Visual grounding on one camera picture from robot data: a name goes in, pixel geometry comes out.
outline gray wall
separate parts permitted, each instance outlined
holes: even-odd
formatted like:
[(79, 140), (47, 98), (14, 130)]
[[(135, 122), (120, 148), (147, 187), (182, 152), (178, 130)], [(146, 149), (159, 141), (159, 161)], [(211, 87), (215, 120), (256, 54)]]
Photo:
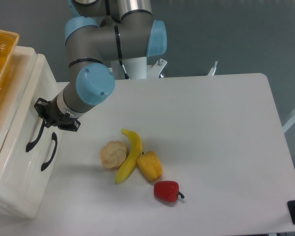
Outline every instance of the gray wall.
[[(261, 72), (282, 121), (295, 106), (295, 0), (152, 0), (167, 27), (167, 77)], [(46, 56), (58, 81), (68, 81), (66, 0), (0, 0), (0, 29)], [(295, 126), (286, 134), (295, 164)]]

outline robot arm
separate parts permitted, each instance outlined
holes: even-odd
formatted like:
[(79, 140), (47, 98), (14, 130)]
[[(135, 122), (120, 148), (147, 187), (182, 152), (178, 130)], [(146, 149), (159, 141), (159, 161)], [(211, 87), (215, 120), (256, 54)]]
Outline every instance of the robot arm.
[(164, 23), (153, 19), (149, 0), (69, 0), (69, 5), (75, 14), (111, 14), (120, 21), (99, 27), (94, 19), (77, 16), (66, 24), (70, 83), (52, 101), (38, 99), (35, 108), (46, 127), (77, 131), (77, 119), (113, 92), (114, 76), (103, 61), (123, 65), (122, 59), (163, 54), (167, 38)]

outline yellow bell pepper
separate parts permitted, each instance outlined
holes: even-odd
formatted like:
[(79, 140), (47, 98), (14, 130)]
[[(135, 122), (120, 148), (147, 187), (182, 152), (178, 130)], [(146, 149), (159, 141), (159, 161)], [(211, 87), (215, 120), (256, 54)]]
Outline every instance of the yellow bell pepper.
[(150, 181), (154, 182), (162, 176), (162, 166), (156, 153), (149, 151), (142, 154), (137, 159), (137, 164), (143, 175)]

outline red bell pepper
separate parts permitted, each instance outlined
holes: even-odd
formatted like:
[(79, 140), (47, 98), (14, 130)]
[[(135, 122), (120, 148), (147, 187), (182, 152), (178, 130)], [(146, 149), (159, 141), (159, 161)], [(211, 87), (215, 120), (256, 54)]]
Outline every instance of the red bell pepper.
[(154, 185), (154, 195), (167, 202), (175, 202), (180, 195), (181, 198), (185, 198), (182, 193), (179, 192), (179, 185), (175, 181), (160, 181)]

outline white drawer unit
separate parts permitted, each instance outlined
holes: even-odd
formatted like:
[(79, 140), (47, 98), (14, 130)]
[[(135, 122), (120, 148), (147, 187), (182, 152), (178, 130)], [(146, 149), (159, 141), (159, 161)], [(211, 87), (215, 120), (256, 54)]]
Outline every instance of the white drawer unit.
[(39, 97), (52, 100), (57, 94), (47, 60), (38, 54), (0, 150), (0, 213), (28, 218), (37, 214), (63, 131), (44, 128), (37, 144), (30, 150), (26, 147), (35, 141), (42, 126), (35, 102)]

